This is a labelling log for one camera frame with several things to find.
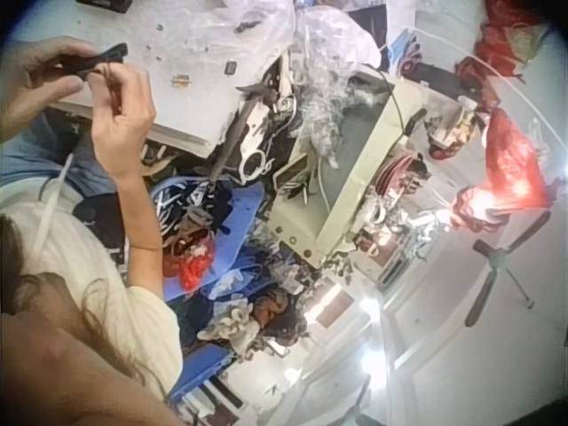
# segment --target white table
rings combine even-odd
[[[196,13],[215,6],[216,2],[207,0],[136,0],[121,15],[73,0],[43,0],[16,28],[14,37],[38,41],[73,36],[104,50],[126,42],[130,50],[127,62],[147,69],[152,80],[158,114],[150,139],[205,158],[224,142],[226,128],[238,110],[241,93],[235,88],[260,81],[266,69],[288,47],[277,39],[270,51],[264,49],[262,54],[248,55],[245,59],[237,59],[238,55],[229,51],[225,60],[218,48],[206,51],[203,45],[196,55],[190,50],[192,45],[200,45],[195,38],[195,22],[204,23],[199,19],[203,15]],[[236,43],[244,46],[245,51],[263,43],[266,37],[261,35],[271,24],[266,21],[234,35]],[[225,75],[229,60],[238,62],[235,75]],[[186,88],[174,88],[173,75],[190,75],[191,83]],[[91,94],[87,88],[56,107],[90,116]]]

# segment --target blue denim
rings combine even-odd
[[[91,135],[79,137],[60,115],[46,113],[0,145],[0,186],[26,178],[55,178],[71,152],[74,158],[66,182],[85,198],[116,192],[114,182],[95,158]]]

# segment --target sleeve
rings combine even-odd
[[[150,291],[130,287],[127,292],[132,319],[139,331],[138,345],[146,353],[146,367],[155,375],[148,382],[159,380],[163,390],[169,393],[183,368],[178,318],[163,300]],[[157,386],[158,389],[152,391],[161,394]]]

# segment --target white shirt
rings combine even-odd
[[[146,366],[169,392],[183,366],[176,315],[150,291],[125,287],[103,245],[71,214],[81,200],[71,186],[63,184],[58,197],[58,184],[52,180],[43,201],[38,201],[45,181],[34,177],[0,188],[0,212],[18,227],[25,258],[36,242],[42,217],[47,216],[46,201],[52,194],[57,198],[41,251],[35,261],[24,264],[24,273],[57,273],[79,307],[87,292],[87,306],[104,324],[113,346]],[[146,387],[163,398],[155,379],[142,373]]]

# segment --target ceiling fan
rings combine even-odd
[[[371,384],[371,375],[367,377],[361,388],[361,392],[357,396],[357,402],[352,406],[347,413],[335,422],[330,423],[328,426],[385,426],[384,424],[372,419],[366,414],[361,413],[361,401],[369,390]]]
[[[493,290],[495,281],[497,281],[497,276],[499,272],[505,271],[509,277],[513,280],[517,288],[523,294],[526,302],[527,308],[531,309],[534,306],[534,301],[526,294],[525,290],[521,286],[520,282],[515,278],[513,272],[505,265],[507,256],[513,253],[516,249],[525,244],[531,237],[534,236],[541,228],[550,220],[550,211],[545,211],[542,213],[536,221],[529,226],[526,231],[524,231],[513,243],[507,248],[493,248],[483,240],[477,240],[473,244],[473,249],[489,260],[489,265],[492,270],[487,275],[485,283],[477,296],[477,299],[471,309],[469,310],[468,316],[465,319],[465,327],[473,327],[476,325],[481,313],[483,312],[489,295]]]

